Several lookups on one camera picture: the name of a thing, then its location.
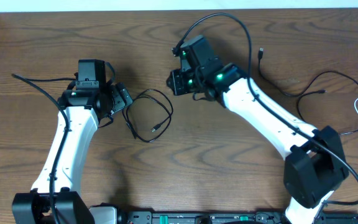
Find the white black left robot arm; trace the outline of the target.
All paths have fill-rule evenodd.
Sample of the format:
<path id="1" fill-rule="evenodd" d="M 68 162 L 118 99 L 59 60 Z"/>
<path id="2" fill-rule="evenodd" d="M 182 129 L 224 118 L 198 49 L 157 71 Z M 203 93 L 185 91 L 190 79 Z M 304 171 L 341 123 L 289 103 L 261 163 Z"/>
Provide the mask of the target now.
<path id="1" fill-rule="evenodd" d="M 111 64 L 81 59 L 78 72 L 59 99 L 58 126 L 47 160 L 28 193 L 12 202 L 16 223 L 114 223 L 115 208 L 88 208 L 81 198 L 86 155 L 100 121 L 132 104 L 123 83 L 106 78 Z"/>

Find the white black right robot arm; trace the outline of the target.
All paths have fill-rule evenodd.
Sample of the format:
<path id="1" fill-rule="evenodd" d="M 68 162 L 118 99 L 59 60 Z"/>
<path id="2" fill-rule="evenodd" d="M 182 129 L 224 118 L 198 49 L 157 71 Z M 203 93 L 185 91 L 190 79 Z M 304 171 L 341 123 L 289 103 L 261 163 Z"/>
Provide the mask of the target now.
<path id="1" fill-rule="evenodd" d="M 349 175 L 339 134 L 330 126 L 318 130 L 282 108 L 237 65 L 224 65 L 203 35 L 179 41 L 173 53 L 181 64 L 167 78 L 174 95 L 202 93 L 258 130 L 285 161 L 283 182 L 291 195 L 285 218 L 313 223 Z"/>

